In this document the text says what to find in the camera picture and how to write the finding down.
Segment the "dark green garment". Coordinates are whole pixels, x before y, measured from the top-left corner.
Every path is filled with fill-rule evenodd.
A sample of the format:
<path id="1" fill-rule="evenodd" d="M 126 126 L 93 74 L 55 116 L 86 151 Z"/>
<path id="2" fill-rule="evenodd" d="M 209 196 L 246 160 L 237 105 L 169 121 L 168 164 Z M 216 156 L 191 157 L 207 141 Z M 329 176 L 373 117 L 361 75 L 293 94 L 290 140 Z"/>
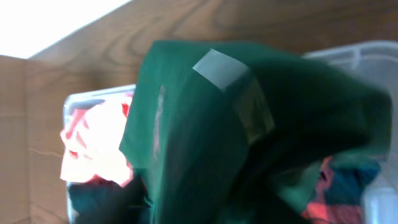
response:
<path id="1" fill-rule="evenodd" d="M 154 223 L 303 223 L 322 160 L 389 150 L 386 90 L 250 42 L 158 40 L 120 149 Z"/>

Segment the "pink shirt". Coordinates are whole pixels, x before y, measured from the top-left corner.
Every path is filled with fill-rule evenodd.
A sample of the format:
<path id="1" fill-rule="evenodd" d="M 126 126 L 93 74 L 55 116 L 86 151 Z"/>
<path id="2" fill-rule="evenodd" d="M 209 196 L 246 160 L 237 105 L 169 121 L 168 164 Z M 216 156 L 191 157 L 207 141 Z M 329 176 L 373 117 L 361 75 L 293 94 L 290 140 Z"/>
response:
<path id="1" fill-rule="evenodd" d="M 133 179 L 132 165 L 119 150 L 132 98 L 132 93 L 120 93 L 90 109 L 73 111 L 60 132 L 65 145 L 62 180 L 101 178 L 124 187 Z"/>

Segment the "red navy plaid shirt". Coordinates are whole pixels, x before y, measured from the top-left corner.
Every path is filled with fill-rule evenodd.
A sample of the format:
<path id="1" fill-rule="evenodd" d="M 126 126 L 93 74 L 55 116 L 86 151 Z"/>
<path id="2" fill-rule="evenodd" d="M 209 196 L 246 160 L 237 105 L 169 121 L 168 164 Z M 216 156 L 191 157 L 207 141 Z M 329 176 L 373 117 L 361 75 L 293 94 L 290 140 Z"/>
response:
<path id="1" fill-rule="evenodd" d="M 327 157 L 323 160 L 315 193 L 301 216 L 315 224 L 364 223 L 361 198 L 380 170 L 374 160 L 354 168 L 337 168 L 332 166 L 332 158 Z"/>

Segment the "black garment with tape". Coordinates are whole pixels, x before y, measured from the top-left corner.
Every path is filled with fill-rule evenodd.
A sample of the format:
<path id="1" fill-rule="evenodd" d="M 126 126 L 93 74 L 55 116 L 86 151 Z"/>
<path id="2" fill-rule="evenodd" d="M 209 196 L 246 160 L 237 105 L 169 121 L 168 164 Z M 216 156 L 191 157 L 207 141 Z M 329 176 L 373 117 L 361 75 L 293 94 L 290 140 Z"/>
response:
<path id="1" fill-rule="evenodd" d="M 77 224 L 149 224 L 147 189 L 140 177 L 125 187 L 105 180 L 93 180 L 68 187 Z"/>

